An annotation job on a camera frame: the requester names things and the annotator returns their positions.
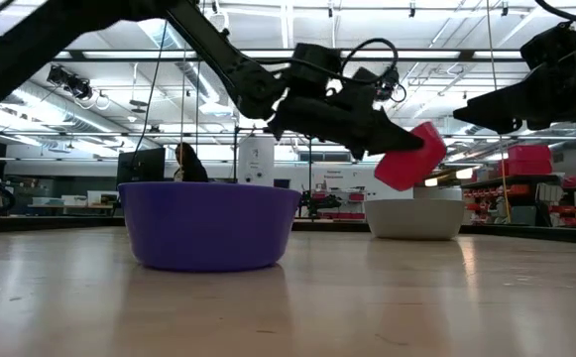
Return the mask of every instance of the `white cylinder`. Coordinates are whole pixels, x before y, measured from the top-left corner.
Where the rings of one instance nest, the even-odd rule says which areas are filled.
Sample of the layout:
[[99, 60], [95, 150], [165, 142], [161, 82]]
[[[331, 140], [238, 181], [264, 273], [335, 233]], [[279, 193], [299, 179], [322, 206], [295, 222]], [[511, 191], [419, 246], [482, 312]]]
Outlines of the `white cylinder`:
[[239, 183], [275, 185], [275, 138], [248, 137], [239, 143]]

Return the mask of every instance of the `wooden table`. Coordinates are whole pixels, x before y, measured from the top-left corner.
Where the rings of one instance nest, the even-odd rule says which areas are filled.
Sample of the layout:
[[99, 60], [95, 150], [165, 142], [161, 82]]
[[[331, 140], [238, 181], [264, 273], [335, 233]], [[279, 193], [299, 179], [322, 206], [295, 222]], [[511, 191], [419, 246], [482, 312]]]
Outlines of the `wooden table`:
[[576, 357], [576, 245], [294, 233], [280, 264], [136, 264], [124, 228], [0, 235], [0, 357]]
[[29, 204], [29, 208], [48, 209], [52, 215], [58, 215], [60, 209], [99, 209], [105, 210], [105, 215], [111, 215], [113, 212], [113, 205], [61, 205], [61, 204]]

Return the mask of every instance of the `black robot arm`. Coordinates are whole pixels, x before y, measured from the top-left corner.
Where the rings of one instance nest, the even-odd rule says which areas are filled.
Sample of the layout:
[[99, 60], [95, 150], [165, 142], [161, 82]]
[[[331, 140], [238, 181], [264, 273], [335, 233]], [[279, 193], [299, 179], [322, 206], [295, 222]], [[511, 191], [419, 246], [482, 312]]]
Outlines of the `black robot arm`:
[[[269, 126], [277, 138], [293, 130], [344, 145], [357, 159], [366, 151], [375, 155], [423, 145], [372, 108], [378, 86], [372, 73], [361, 70], [360, 78], [328, 95], [330, 74], [341, 69], [338, 51], [298, 44], [290, 65], [275, 74], [235, 49], [194, 0], [107, 0], [105, 8], [111, 11], [91, 11], [98, 5], [97, 0], [48, 0], [0, 37], [0, 102], [80, 35], [120, 20], [162, 18], [217, 73], [242, 115], [274, 119]], [[287, 88], [288, 95], [273, 110]]]
[[555, 122], [576, 122], [576, 29], [563, 22], [523, 45], [531, 72], [520, 83], [468, 100], [456, 119], [508, 134], [527, 123], [530, 130]]

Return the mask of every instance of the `white bowl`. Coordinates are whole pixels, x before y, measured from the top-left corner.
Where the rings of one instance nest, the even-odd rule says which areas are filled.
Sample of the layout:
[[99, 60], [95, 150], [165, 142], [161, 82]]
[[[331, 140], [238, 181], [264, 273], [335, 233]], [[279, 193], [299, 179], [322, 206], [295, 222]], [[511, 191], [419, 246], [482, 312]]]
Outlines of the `white bowl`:
[[459, 233], [465, 204], [448, 199], [383, 199], [365, 202], [367, 223], [379, 238], [449, 240]]

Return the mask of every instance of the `bowl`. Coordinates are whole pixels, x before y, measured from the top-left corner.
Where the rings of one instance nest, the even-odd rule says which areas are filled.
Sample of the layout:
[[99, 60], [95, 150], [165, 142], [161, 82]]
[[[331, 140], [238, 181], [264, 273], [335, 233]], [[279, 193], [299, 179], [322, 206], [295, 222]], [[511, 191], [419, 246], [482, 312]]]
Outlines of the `bowl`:
[[286, 251], [300, 192], [204, 182], [120, 184], [136, 259], [172, 271], [268, 267]]
[[365, 202], [367, 223], [379, 238], [449, 240], [459, 233], [461, 200], [383, 199]]

